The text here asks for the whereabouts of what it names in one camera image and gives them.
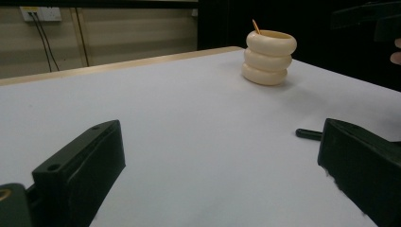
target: beige wall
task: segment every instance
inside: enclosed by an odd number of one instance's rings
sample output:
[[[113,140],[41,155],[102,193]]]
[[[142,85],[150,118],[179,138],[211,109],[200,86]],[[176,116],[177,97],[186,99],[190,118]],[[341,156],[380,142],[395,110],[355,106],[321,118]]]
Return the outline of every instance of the beige wall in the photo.
[[[86,66],[85,59],[99,65],[194,51],[197,21],[191,11],[61,9],[61,22],[43,26],[60,69],[66,70]],[[47,59],[35,25],[23,20],[19,8],[0,8],[0,78],[45,72]]]

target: black cable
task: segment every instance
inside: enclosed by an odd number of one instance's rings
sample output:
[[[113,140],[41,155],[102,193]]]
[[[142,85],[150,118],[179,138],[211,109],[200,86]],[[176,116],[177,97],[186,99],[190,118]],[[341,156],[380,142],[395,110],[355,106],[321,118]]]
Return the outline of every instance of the black cable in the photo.
[[[60,71],[59,66],[56,63],[56,60],[54,59],[53,52],[51,51],[50,43],[47,40],[47,36],[46,36],[46,33],[44,32],[44,28],[42,27],[41,20],[39,20],[38,13],[34,12],[33,14],[35,15],[36,19],[38,19],[39,26],[41,27],[42,33],[44,34],[44,38],[46,39],[46,42],[47,42],[47,47],[49,48],[50,56],[53,59],[53,62],[56,65],[57,70]]]
[[[42,36],[42,32],[39,30],[39,26],[38,26],[38,23],[36,22],[35,17],[32,15],[31,12],[29,12],[28,14],[29,14],[30,17],[32,17],[33,22],[35,22],[35,26],[36,26],[36,28],[38,29],[39,35],[41,36],[41,39],[42,39],[42,44],[44,44],[44,37]],[[46,54],[47,63],[49,64],[49,69],[50,69],[50,72],[51,72],[50,59],[49,59],[49,55],[47,54],[47,48],[46,48],[46,45],[45,45],[45,44],[44,44],[44,53]]]

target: screw hole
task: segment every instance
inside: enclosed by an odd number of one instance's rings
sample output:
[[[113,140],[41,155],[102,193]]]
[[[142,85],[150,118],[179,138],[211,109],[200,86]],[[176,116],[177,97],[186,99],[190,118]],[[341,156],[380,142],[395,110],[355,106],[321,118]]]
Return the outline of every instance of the screw hole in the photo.
[[[52,166],[49,166],[49,167],[47,168],[47,170],[48,170],[48,171],[55,171],[55,170],[57,170],[58,168],[60,168],[60,164],[54,164],[54,165],[52,165]]]
[[[11,190],[9,190],[9,189],[1,189],[0,190],[0,201],[5,200],[10,195],[11,195]]]

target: power outlet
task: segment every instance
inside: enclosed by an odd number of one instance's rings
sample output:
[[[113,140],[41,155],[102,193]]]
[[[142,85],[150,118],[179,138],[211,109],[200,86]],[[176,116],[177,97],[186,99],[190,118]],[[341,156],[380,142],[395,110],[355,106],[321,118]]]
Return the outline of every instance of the power outlet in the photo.
[[[51,21],[61,21],[61,13],[59,8],[49,8],[49,7],[20,7],[23,14],[24,21],[33,21],[29,13],[36,13],[40,21],[51,22]]]

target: white tabletop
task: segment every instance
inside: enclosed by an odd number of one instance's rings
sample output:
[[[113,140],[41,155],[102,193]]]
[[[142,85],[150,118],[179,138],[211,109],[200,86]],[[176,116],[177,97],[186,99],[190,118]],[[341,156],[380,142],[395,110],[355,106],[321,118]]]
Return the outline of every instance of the white tabletop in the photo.
[[[127,167],[92,226],[375,224],[317,165],[326,118],[401,140],[401,94],[293,61],[281,86],[241,76],[243,50],[0,86],[0,184],[119,119]]]

